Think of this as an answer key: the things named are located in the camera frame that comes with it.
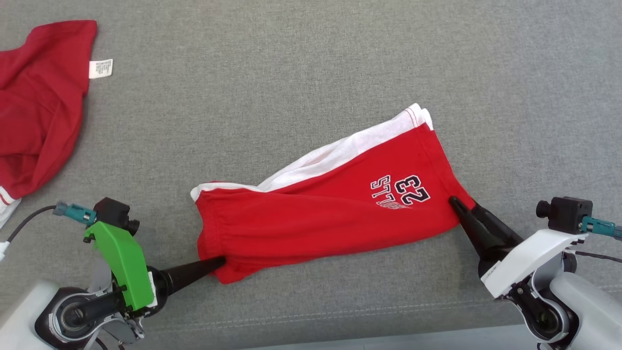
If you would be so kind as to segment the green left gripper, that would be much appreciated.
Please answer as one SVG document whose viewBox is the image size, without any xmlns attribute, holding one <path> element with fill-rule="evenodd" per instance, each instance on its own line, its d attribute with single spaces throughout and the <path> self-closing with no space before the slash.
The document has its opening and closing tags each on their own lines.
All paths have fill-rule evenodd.
<svg viewBox="0 0 622 350">
<path fill-rule="evenodd" d="M 215 272 L 226 263 L 226 257 L 219 256 L 165 270 L 166 295 L 166 284 L 161 273 L 146 264 L 142 248 L 128 230 L 99 221 L 86 229 L 85 241 L 95 241 L 96 250 L 111 270 L 112 292 L 98 297 L 94 303 L 106 313 L 157 313 L 167 301 L 167 296 Z"/>
</svg>

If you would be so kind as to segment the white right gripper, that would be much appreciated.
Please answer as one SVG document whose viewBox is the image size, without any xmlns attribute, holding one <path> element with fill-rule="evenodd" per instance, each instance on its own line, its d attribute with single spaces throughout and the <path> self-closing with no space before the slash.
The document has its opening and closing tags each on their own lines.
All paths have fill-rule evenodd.
<svg viewBox="0 0 622 350">
<path fill-rule="evenodd" d="M 589 233 L 540 229 L 524 241 L 478 203 L 469 209 L 453 196 L 449 198 L 449 204 L 480 259 L 501 259 L 481 277 L 481 282 L 494 298 L 509 295 L 513 285 L 526 277 L 531 277 L 535 288 L 549 286 L 564 272 L 563 253 L 566 249 L 573 242 L 584 241 L 589 236 Z M 515 248 L 507 254 L 508 246 Z"/>
</svg>

